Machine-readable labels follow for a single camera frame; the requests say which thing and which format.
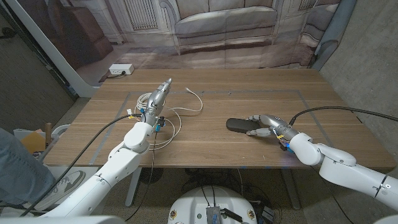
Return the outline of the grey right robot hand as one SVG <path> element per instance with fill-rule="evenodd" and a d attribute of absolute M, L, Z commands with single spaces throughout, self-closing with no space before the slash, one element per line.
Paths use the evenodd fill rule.
<path fill-rule="evenodd" d="M 271 134 L 276 136 L 283 135 L 283 138 L 290 141 L 299 132 L 286 123 L 283 119 L 269 114 L 252 115 L 248 118 L 249 121 L 262 123 L 264 128 L 258 128 L 246 131 L 248 136 L 268 137 Z"/>

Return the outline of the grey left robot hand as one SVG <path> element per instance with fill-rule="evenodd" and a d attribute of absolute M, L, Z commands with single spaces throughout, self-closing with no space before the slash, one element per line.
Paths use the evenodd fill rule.
<path fill-rule="evenodd" d="M 147 123 L 151 126 L 155 125 L 158 116 L 160 115 L 165 99 L 170 91 L 172 79 L 164 81 L 159 87 L 154 90 L 147 100 L 147 107 L 142 115 L 141 122 Z"/>

